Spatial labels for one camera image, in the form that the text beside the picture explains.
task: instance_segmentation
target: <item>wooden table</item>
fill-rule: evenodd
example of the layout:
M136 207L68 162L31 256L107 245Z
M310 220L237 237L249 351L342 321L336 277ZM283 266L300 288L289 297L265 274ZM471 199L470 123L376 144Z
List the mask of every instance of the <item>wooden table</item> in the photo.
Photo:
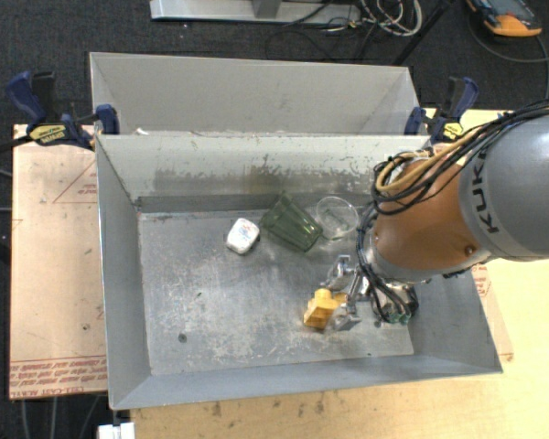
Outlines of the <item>wooden table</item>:
M464 121L475 125L495 115L472 111ZM52 148L25 145L16 152L12 399L105 389L92 157L76 148ZM30 178L36 183L27 183ZM41 220L59 231L45 232ZM41 254L50 265L32 252L43 248L41 240L50 244L48 255ZM502 374L133 410L136 437L549 439L549 260L495 261L488 271L512 344L511 359L501 357ZM46 285L57 291L46 291ZM33 294L41 296L40 305L30 304ZM77 359L98 359L98 365L81 367L90 372L70 380L72 373L60 363L70 371ZM17 363L24 365L24 378ZM60 384L71 387L54 389Z

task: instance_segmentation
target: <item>clamp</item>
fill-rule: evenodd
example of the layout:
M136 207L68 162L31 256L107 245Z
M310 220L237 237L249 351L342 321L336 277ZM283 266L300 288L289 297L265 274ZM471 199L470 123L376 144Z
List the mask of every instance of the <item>clamp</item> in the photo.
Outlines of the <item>clamp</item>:
M42 146L72 145L93 150L94 136L83 130L81 123L84 122L99 122L100 126L96 127L94 134L120 132L116 111L110 104L99 105L95 113L77 120L63 113L59 122L46 122L48 113L33 92L29 71L17 74L8 82L6 95L20 111L30 117L26 139Z
M413 108L404 127L405 135L418 134L421 124L426 125L431 145L440 142L455 142L463 129L459 123L461 116L470 109L478 98L479 89L470 78L449 77L447 99L443 107L438 107L433 118L421 107Z

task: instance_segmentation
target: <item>metal stand base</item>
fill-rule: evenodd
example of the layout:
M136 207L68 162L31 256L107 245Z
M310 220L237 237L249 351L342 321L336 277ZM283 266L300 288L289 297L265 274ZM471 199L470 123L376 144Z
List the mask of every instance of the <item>metal stand base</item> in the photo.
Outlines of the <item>metal stand base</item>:
M322 6L321 3L281 2L275 16L257 17L253 0L151 0L153 20L214 20L254 23L290 23ZM338 18L358 20L360 11L353 5L328 5L305 24L327 24Z

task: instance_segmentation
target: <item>gray metal bin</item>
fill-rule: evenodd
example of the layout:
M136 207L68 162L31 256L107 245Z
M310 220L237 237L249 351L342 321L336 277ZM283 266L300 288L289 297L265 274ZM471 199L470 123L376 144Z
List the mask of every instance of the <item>gray metal bin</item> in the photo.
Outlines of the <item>gray metal bin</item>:
M226 248L287 190L307 210L357 206L385 152L424 139L377 135L151 134L97 144L110 402L127 409L499 372L470 275L418 288L408 326L349 332L302 324L307 301L354 236L307 253L264 235Z
M307 253L268 234L225 246L282 190L307 210L367 203L372 168L426 140L401 136L408 69L95 53L91 81L121 124L96 144L112 408L501 371L469 274L419 286L408 326L361 305L324 334L302 315L338 254L355 260L353 234Z

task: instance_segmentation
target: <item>black cable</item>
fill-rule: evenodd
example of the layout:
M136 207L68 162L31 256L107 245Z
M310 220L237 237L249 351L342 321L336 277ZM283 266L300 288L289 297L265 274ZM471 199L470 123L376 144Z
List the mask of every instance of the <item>black cable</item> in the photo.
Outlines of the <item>black cable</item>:
M5 153L6 151L12 151L12 148L32 141L33 140L29 136L22 136L16 140L12 140L8 143L0 145L0 154Z
M286 23L284 26L285 27L289 27L289 26L293 26L293 25L300 25L301 23L304 23L306 21L308 21L309 19L311 19L313 16L317 15L318 13L321 12L321 10L323 10L324 8L327 8L328 6L330 6L333 2L335 2L336 0L328 0L327 2L325 2L323 5L319 6L318 8L316 8L314 11L312 11L311 13L309 13L308 15L306 16L303 16L303 17L300 17L298 19L296 19L295 21L291 21L290 23Z
M80 435L78 436L78 439L83 439L83 436L85 435L85 433L88 429L88 425L90 424L90 419L92 418L93 411L95 410L95 407L98 405L99 401L100 401L100 397L96 395L95 400L91 404L91 407L88 410L88 414L85 417L85 420L83 421L83 424L81 425Z
M451 4L455 0L440 0L437 7L431 13L429 18L425 21L419 32L411 38L411 41L406 45L403 52L401 52L397 58L393 61L392 65L399 66L404 63L405 60L411 55L414 51L414 48L423 40L423 37L429 32L429 30L435 25L439 18L451 7Z
M449 184L451 180L453 180L453 178L470 163L471 158L479 154L480 151L483 151L486 148L490 147L494 142L498 141L501 136L508 133L510 129L515 128L516 126L528 120L539 118L545 115L549 115L549 100L542 100L540 102L524 106L523 108L515 112L506 112L499 119L469 129L465 132L464 135L468 135L471 132L475 132L476 130L479 130L479 132L475 134L474 138L469 140L467 143L461 145L456 151L445 157L440 163L437 163L436 168L433 172L426 172L424 175L417 177L416 180L409 187L399 192L392 193L391 195L380 192L376 187L380 171L382 171L386 167L386 165L390 164L391 161L394 161L394 158L390 158L389 161L384 161L380 163L373 169L374 183L371 191L371 196L373 200L372 203L376 205L376 210L378 213L385 215L395 215L411 208L417 203L429 200L430 198L440 193L447 186L447 184ZM437 178L444 174L454 164L456 164L459 159L464 157L466 158L464 165L460 167L459 170L452 177L450 177L446 181L446 183L440 187L439 190L427 196L427 192L433 186ZM388 184L389 181L390 175L387 175L387 177L384 179L383 185ZM411 198L409 202L404 204L400 203L399 200L410 198L413 194L416 195L414 195L414 197ZM381 208L382 203L396 203L399 204L400 207L387 210Z

